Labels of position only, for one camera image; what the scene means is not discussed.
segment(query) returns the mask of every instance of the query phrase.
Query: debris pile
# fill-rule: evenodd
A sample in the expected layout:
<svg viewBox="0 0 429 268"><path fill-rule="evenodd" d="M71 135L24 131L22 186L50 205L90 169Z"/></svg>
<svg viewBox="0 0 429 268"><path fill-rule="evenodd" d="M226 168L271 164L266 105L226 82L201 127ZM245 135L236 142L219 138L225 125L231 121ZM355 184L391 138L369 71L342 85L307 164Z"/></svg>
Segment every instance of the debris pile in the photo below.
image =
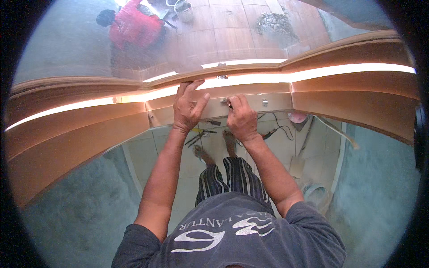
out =
<svg viewBox="0 0 429 268"><path fill-rule="evenodd" d="M176 3L176 9L175 10L177 12L183 12L183 11L185 11L187 9L190 9L190 7L191 7L190 3L186 2L186 1L183 1L183 2L180 2L180 3Z"/></svg>
<svg viewBox="0 0 429 268"><path fill-rule="evenodd" d="M298 36L293 31L287 12L283 8L284 15L274 13L262 13L256 22L256 30L260 35L278 36L289 44L299 42Z"/></svg>

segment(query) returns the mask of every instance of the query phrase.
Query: black hair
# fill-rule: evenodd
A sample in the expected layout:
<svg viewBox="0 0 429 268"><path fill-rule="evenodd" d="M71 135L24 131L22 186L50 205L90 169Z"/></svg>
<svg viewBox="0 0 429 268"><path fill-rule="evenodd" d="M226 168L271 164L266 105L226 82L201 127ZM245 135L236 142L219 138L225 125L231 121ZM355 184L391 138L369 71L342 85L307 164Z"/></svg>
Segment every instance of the black hair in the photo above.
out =
<svg viewBox="0 0 429 268"><path fill-rule="evenodd" d="M111 9L105 9L98 14L95 20L98 25L103 27L111 25L115 21L115 11Z"/></svg>

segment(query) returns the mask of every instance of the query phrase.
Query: bucket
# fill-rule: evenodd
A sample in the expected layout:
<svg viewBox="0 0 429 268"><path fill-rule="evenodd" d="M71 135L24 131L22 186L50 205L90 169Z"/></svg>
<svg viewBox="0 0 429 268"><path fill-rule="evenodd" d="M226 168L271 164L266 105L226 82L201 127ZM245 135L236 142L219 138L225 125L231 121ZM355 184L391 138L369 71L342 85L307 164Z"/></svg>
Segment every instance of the bucket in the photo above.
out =
<svg viewBox="0 0 429 268"><path fill-rule="evenodd" d="M193 10L190 2L186 0L177 1L174 5L174 11L182 22L193 21Z"/></svg>
<svg viewBox="0 0 429 268"><path fill-rule="evenodd" d="M165 4L167 6L170 6L170 7L174 8L174 5L176 4L176 2L177 2L177 0L166 0Z"/></svg>
<svg viewBox="0 0 429 268"><path fill-rule="evenodd" d="M329 193L325 187L320 184L310 184L304 189L304 200L316 204L320 212L329 202Z"/></svg>

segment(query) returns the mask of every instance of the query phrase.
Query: red shirt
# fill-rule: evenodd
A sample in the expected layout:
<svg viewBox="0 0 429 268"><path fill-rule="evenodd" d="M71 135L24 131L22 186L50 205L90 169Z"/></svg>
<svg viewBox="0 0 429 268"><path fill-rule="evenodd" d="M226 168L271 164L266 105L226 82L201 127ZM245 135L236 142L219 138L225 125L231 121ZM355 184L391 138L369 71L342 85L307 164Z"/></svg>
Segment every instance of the red shirt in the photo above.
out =
<svg viewBox="0 0 429 268"><path fill-rule="evenodd" d="M142 48L155 42L164 22L156 15L147 16L137 8L141 0L131 0L115 16L109 37L116 48L123 49L125 41Z"/></svg>

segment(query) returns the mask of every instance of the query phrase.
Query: bare foot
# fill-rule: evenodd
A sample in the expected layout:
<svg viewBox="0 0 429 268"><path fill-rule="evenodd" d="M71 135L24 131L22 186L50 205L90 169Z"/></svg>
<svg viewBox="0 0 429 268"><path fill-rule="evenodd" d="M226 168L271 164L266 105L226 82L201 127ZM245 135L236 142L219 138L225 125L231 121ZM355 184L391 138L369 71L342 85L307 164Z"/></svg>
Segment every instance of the bare foot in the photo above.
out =
<svg viewBox="0 0 429 268"><path fill-rule="evenodd" d="M228 130L224 130L222 132L222 135L224 136L225 144L227 145L227 151L230 157L236 157L236 151L237 151L237 140L234 137L233 133Z"/></svg>
<svg viewBox="0 0 429 268"><path fill-rule="evenodd" d="M204 149L199 145L194 145L193 147L193 154L194 156L204 160L206 165L208 164L215 164L216 162L211 158Z"/></svg>

